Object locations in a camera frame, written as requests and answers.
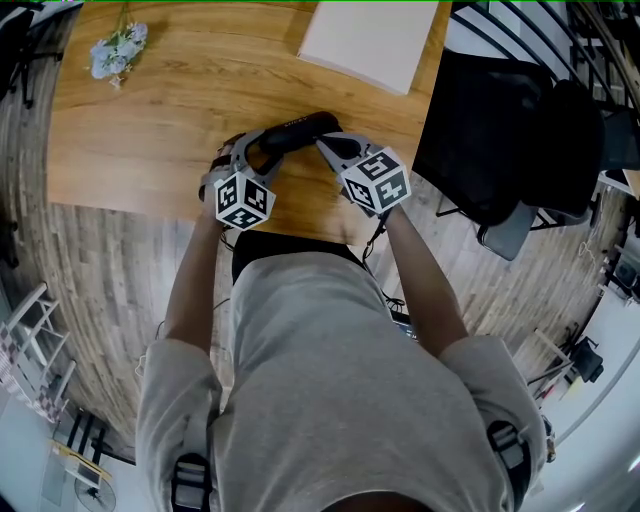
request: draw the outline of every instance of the shirt sleeve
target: shirt sleeve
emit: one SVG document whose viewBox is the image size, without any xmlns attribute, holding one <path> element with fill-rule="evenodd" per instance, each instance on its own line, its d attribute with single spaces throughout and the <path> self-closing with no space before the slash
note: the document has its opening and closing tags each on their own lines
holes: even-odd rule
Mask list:
<svg viewBox="0 0 640 512">
<path fill-rule="evenodd" d="M 544 424 L 505 344 L 492 336 L 464 338 L 446 348 L 440 361 L 462 380 L 487 428 L 507 421 L 529 443 L 531 487 L 546 460 Z"/>
<path fill-rule="evenodd" d="M 218 415 L 221 393 L 202 349 L 178 340 L 161 340 L 148 348 L 136 427 L 136 465 L 154 510 L 171 511 L 171 479 L 179 457 L 195 451 L 210 460 L 208 427 Z M 194 437 L 199 450 L 192 449 Z"/>
</svg>

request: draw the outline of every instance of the black and white marker pattern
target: black and white marker pattern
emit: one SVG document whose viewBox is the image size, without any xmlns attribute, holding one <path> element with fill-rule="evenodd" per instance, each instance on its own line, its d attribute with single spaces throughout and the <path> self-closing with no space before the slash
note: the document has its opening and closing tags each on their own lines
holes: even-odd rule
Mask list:
<svg viewBox="0 0 640 512">
<path fill-rule="evenodd" d="M 381 176 L 390 173 L 400 166 L 393 158 L 386 153 L 378 153 L 368 158 L 364 162 L 360 162 L 357 167 L 371 181 L 375 181 Z"/>
<path fill-rule="evenodd" d="M 218 189 L 218 213 L 231 208 L 238 202 L 238 185 L 235 176 Z"/>
<path fill-rule="evenodd" d="M 376 185 L 376 193 L 380 201 L 380 207 L 384 210 L 387 206 L 395 203 L 399 199 L 408 194 L 407 183 L 404 179 L 404 173 L 397 172 L 388 180 Z"/>
<path fill-rule="evenodd" d="M 244 208 L 238 208 L 236 211 L 231 212 L 229 215 L 222 219 L 226 224 L 231 224 L 240 229 L 246 229 L 256 224 L 260 218 L 245 210 Z"/>
<path fill-rule="evenodd" d="M 360 185 L 360 183 L 356 183 L 355 181 L 351 181 L 348 178 L 344 179 L 347 187 L 349 187 L 349 195 L 351 199 L 353 199 L 356 203 L 365 206 L 366 208 L 374 209 L 375 205 L 373 204 L 373 199 L 371 198 L 371 193 L 369 189 L 364 185 Z"/>
<path fill-rule="evenodd" d="M 256 211 L 267 214 L 267 189 L 251 180 L 245 182 L 244 204 L 251 206 Z"/>
</svg>

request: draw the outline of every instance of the hand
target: hand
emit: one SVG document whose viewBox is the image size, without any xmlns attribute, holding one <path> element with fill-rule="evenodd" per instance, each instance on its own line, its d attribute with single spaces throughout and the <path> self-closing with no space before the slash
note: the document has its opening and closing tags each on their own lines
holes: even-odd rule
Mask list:
<svg viewBox="0 0 640 512">
<path fill-rule="evenodd" d="M 231 150 L 233 149 L 233 144 L 227 144 L 216 151 L 216 156 L 214 158 L 214 162 L 222 157 L 229 155 Z M 212 167 L 209 172 L 224 174 L 225 172 L 229 172 L 230 166 L 228 163 L 216 165 Z M 206 186 L 204 189 L 204 215 L 207 217 L 211 217 L 213 219 L 216 218 L 216 189 L 213 183 Z"/>
</svg>

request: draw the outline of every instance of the white book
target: white book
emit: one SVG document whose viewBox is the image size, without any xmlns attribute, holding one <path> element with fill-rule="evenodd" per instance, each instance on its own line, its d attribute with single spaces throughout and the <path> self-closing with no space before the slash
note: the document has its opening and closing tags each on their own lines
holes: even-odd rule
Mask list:
<svg viewBox="0 0 640 512">
<path fill-rule="evenodd" d="M 321 2 L 298 57 L 407 94 L 437 2 Z"/>
</svg>

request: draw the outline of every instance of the person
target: person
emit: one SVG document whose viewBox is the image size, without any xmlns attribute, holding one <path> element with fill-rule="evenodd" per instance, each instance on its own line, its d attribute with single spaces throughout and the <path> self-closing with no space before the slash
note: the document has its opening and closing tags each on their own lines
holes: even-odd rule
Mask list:
<svg viewBox="0 0 640 512">
<path fill-rule="evenodd" d="M 450 284 L 400 206 L 386 229 L 417 343 L 346 246 L 240 234 L 234 385 L 220 412 L 209 353 L 223 226 L 206 191 L 164 338 L 147 351 L 136 463 L 155 510 L 171 510 L 187 432 L 199 432 L 210 462 L 212 510 L 514 509 L 487 430 L 498 420 L 514 426 L 529 447 L 533 482 L 545 459 L 535 403 L 504 343 L 468 335 Z"/>
</svg>

